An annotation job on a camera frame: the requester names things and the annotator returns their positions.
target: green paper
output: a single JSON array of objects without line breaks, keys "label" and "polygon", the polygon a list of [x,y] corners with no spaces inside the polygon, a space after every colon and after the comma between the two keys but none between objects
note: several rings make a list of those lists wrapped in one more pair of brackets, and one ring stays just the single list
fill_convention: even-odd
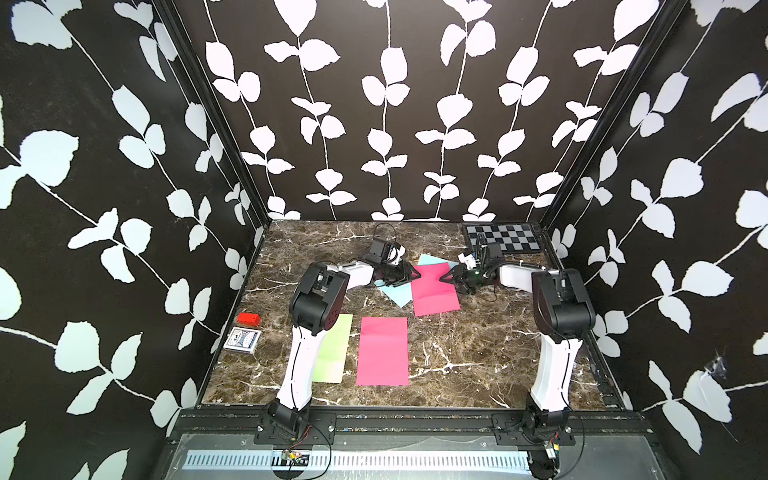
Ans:
[{"label": "green paper", "polygon": [[341,383],[349,346],[349,331],[352,329],[352,315],[342,313],[333,328],[328,331],[320,353],[317,356],[313,382]]}]

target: black metal frame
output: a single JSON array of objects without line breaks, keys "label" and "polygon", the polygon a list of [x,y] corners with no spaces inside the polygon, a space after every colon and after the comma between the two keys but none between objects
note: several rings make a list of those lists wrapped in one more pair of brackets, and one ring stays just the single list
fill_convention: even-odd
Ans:
[{"label": "black metal frame", "polygon": [[634,92],[640,79],[664,43],[664,39],[676,25],[677,18],[687,5],[687,0],[666,0],[660,7],[656,19],[641,42],[640,51],[635,55],[634,60],[624,75],[622,75],[613,94],[605,102],[605,108],[598,118],[598,124],[595,125],[592,135],[590,135],[589,139],[584,142],[584,145],[579,150],[574,163],[565,174],[565,180],[563,180],[563,183],[558,188],[554,200],[541,217],[541,225],[545,230],[551,229],[554,219],[578,185],[581,175],[598,152],[598,148],[607,137],[608,132],[611,131],[616,118],[624,111],[629,98],[632,96],[632,92]]}]

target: light blue paper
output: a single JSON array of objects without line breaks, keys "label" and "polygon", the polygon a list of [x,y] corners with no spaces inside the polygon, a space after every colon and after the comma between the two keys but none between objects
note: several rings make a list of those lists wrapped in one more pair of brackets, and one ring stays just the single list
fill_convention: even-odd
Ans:
[{"label": "light blue paper", "polygon": [[450,268],[453,268],[454,266],[458,265],[458,262],[443,260],[442,258],[433,257],[432,255],[428,255],[427,253],[422,253],[416,265],[435,265],[436,263],[447,263]]}]

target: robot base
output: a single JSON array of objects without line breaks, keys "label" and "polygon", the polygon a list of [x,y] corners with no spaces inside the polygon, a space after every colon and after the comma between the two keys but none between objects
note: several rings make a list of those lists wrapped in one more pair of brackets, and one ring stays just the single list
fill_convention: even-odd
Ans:
[{"label": "robot base", "polygon": [[258,431],[253,436],[253,443],[290,446],[304,437],[307,427],[309,432],[306,439],[301,442],[302,446],[327,445],[329,442],[332,445],[336,430],[336,414],[312,411],[309,406],[301,412],[296,412],[275,401],[259,414]]}]

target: metal vent grille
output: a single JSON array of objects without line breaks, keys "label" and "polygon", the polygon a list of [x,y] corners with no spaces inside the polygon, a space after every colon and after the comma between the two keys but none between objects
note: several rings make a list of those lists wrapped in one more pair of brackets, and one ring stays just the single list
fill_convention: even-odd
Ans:
[{"label": "metal vent grille", "polygon": [[[310,470],[323,470],[328,451],[308,452]],[[271,450],[190,450],[185,470],[287,470],[280,452]],[[528,474],[526,452],[334,452],[329,470],[465,471]]]}]

